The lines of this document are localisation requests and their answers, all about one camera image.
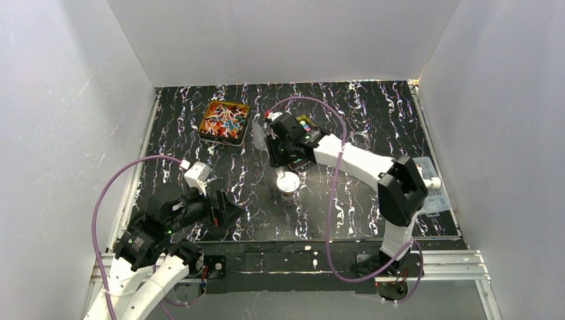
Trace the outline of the clear plastic scoop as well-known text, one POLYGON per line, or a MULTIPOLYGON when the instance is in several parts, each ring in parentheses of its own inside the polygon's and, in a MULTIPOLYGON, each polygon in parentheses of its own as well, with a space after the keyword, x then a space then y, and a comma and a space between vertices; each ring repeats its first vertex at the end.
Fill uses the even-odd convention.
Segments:
POLYGON ((251 125, 252 125, 253 145, 255 146, 256 149, 260 151, 266 151, 267 143, 266 143, 266 133, 264 129, 255 120, 252 120, 251 125))

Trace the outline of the tin of star candies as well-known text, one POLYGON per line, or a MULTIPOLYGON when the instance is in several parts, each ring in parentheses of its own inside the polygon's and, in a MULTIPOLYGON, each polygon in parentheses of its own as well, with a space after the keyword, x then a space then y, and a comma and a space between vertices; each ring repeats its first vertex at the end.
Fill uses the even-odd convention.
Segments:
POLYGON ((306 115, 290 117, 288 133, 289 142, 286 144, 291 162, 288 168, 299 171, 309 163, 315 163, 314 148, 320 133, 318 127, 306 115))

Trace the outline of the tin of lollipops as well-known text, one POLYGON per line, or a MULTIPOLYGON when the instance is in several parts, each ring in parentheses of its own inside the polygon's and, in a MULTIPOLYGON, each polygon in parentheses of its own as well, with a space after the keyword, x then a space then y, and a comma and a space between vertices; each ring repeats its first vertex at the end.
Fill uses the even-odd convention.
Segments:
POLYGON ((199 125, 199 137, 209 143, 240 147, 245 140, 250 116, 248 105, 212 100, 199 125))

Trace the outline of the clear round jar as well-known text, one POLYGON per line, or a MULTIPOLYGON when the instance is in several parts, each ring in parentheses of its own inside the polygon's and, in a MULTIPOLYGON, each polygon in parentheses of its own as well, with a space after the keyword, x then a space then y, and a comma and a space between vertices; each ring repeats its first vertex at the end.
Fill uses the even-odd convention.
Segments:
POLYGON ((348 136, 348 142, 359 149, 371 152, 370 137, 364 131, 353 131, 348 136))

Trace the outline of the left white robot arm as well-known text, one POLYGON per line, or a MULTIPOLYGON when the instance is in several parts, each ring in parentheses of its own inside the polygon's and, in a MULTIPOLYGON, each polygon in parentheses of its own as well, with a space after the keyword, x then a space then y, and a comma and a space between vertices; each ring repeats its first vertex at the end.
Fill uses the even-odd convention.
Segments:
POLYGON ((85 319, 146 319, 182 279, 205 282, 214 261, 196 243, 173 235, 195 223, 208 228, 205 239, 229 234, 245 210, 223 191, 203 195, 196 187, 165 184, 159 187, 132 219, 117 241, 103 286, 85 319))

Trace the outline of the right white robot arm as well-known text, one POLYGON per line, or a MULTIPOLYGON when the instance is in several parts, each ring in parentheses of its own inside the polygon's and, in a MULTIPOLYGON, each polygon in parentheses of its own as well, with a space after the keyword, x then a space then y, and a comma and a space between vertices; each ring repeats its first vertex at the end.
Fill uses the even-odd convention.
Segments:
POLYGON ((336 174, 352 175, 376 191, 385 232, 378 269, 370 276, 397 273, 412 249, 416 216, 429 192, 441 188, 441 179, 426 178, 412 157, 394 159, 363 150, 313 125, 309 119, 267 113, 265 120, 269 130, 262 139, 272 167, 288 167, 297 161, 325 165, 336 174))

